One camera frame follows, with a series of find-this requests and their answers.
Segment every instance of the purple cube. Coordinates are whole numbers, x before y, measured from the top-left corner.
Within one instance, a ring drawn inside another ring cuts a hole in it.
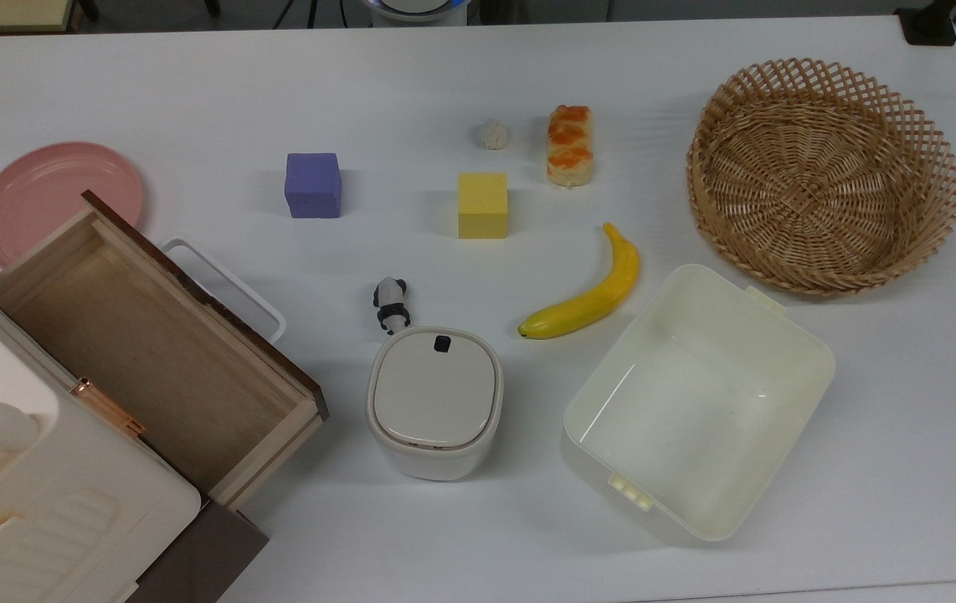
[[[337,154],[288,153],[284,198],[293,218],[340,218],[341,169]]]

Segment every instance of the toy bread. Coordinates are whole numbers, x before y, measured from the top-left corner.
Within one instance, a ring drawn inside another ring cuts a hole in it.
[[[587,106],[559,106],[548,116],[548,180],[577,187],[594,174],[593,112]]]

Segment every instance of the white lidded container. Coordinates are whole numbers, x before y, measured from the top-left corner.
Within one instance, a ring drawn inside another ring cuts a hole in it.
[[[0,602],[120,602],[202,501],[58,371],[0,312]]]
[[[395,468],[424,480],[465,477],[486,458],[501,421],[504,377],[489,343],[416,326],[374,360],[367,423]]]
[[[829,348],[775,301],[686,265],[604,356],[563,428],[635,519],[663,512],[719,541],[760,499],[834,372]]]

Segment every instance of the wooden drawer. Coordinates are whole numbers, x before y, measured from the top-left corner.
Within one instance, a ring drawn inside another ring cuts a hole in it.
[[[327,419],[321,387],[91,191],[88,209],[0,272],[0,309],[237,508]]]

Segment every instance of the yellow cube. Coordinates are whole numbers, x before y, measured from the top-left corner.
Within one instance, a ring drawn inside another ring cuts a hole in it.
[[[508,175],[460,174],[460,238],[508,236]]]

